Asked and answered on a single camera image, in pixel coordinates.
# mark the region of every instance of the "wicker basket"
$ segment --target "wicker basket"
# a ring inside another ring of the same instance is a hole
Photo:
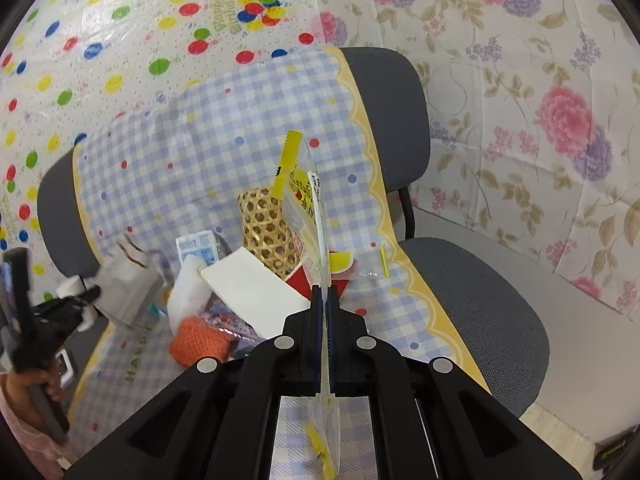
[[[284,280],[300,258],[282,214],[282,202],[269,189],[258,188],[238,196],[238,205],[244,246]]]

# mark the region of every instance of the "red object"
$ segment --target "red object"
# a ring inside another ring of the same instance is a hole
[[[68,40],[65,41],[65,44],[62,46],[63,50],[71,50],[73,47],[76,46],[76,43],[78,42],[78,38],[76,38],[75,36],[72,38],[69,38]]]
[[[244,10],[246,10],[246,12],[248,12],[249,14],[257,16],[264,10],[264,7],[261,6],[261,4],[246,4],[244,6]]]
[[[298,36],[298,41],[305,45],[310,45],[314,42],[314,37],[308,32],[303,32]]]
[[[18,216],[20,217],[20,220],[26,220],[30,215],[31,208],[26,204],[22,204],[20,209],[18,209]]]
[[[251,63],[254,60],[254,53],[250,50],[243,50],[242,52],[238,52],[236,56],[236,61],[240,64]]]
[[[200,6],[198,4],[184,4],[182,7],[180,7],[180,10],[178,12],[180,12],[180,14],[183,16],[193,16],[199,10]]]
[[[209,43],[204,40],[193,41],[193,43],[189,44],[189,54],[202,54],[208,46]]]
[[[262,22],[268,27],[273,27],[274,25],[277,25],[279,21],[280,20],[276,18],[270,18],[266,14],[262,17]]]

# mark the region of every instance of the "knitted orange ball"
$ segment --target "knitted orange ball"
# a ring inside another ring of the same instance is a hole
[[[189,316],[180,323],[178,335],[169,345],[169,353],[186,367],[203,357],[215,357],[224,363],[233,340],[231,334],[217,330],[199,317]]]

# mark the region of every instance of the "gray chair cushion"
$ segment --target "gray chair cushion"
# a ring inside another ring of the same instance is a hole
[[[523,297],[491,267],[439,238],[400,242],[469,348],[492,394],[516,416],[536,400],[549,339]]]

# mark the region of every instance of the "blue gingham tablecloth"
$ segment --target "blue gingham tablecloth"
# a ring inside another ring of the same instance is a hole
[[[355,250],[356,257],[389,248],[389,277],[354,280],[342,306],[402,354],[448,356],[464,366],[468,353],[452,328],[438,332],[446,341],[428,330],[436,314],[446,319],[433,295],[412,293],[415,269],[399,259],[370,126],[358,118],[362,101],[345,67],[336,49],[268,60],[109,124],[74,153],[85,232],[98,259],[127,232],[145,250],[164,254],[165,270],[174,274],[178,236],[212,229],[234,250],[242,244],[236,197],[270,185],[287,131],[302,131],[322,180],[330,248]],[[180,373],[168,354],[170,338],[166,319],[150,318],[144,335],[114,331],[74,405],[70,439],[78,455]],[[340,411],[340,476],[375,478],[368,402],[343,399]],[[321,478],[306,420],[300,399],[283,399],[272,478]]]

